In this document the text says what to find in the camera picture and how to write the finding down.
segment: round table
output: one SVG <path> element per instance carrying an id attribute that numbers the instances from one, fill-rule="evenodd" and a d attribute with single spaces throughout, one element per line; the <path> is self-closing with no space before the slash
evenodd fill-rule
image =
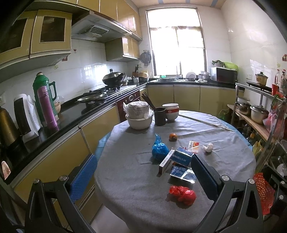
<path id="1" fill-rule="evenodd" d="M 216 117 L 190 111 L 180 114 L 224 126 Z M 179 116 L 164 126 L 133 130 L 127 121 L 116 125 L 106 142 L 94 174 L 95 192 L 103 204 L 121 218 L 132 232 L 192 232 L 213 204 L 198 181 L 193 185 L 196 200 L 184 206 L 168 194 L 169 171 L 158 175 L 158 162 L 152 158 L 155 133 L 169 149 L 188 147 L 189 141 L 200 145 L 213 143 L 213 152 L 204 156 L 208 165 L 220 175 L 246 182 L 255 171 L 252 151 L 235 133 Z M 170 133 L 178 135 L 169 142 Z M 232 200 L 225 219 L 231 214 Z"/>

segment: purple flask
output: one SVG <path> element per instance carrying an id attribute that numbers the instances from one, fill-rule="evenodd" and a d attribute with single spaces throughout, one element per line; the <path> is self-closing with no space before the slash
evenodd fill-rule
<path id="1" fill-rule="evenodd" d="M 40 87 L 37 90 L 37 94 L 39 97 L 39 102 L 42 108 L 44 119 L 47 123 L 47 127 L 49 129 L 56 128 L 58 124 L 53 113 L 47 87 L 46 86 Z"/>

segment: white floor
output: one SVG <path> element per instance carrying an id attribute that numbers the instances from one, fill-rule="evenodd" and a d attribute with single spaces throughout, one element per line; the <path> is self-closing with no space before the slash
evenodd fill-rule
<path id="1" fill-rule="evenodd" d="M 125 222 L 102 205 L 91 224 L 96 233 L 130 233 Z"/>

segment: thermos handle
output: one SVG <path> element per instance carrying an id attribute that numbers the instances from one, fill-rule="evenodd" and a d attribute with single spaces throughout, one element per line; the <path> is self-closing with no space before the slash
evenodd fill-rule
<path id="1" fill-rule="evenodd" d="M 54 87 L 54 93 L 55 93 L 55 97 L 53 98 L 53 101 L 57 98 L 57 91 L 56 91 L 56 86 L 55 86 L 55 82 L 51 82 L 49 83 L 49 87 L 53 86 Z"/>

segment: gold kettle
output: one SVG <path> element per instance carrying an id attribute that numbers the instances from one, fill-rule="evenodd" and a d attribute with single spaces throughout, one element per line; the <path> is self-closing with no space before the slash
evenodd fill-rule
<path id="1" fill-rule="evenodd" d="M 0 145 L 9 147 L 20 137 L 12 118 L 6 109 L 0 107 Z"/>

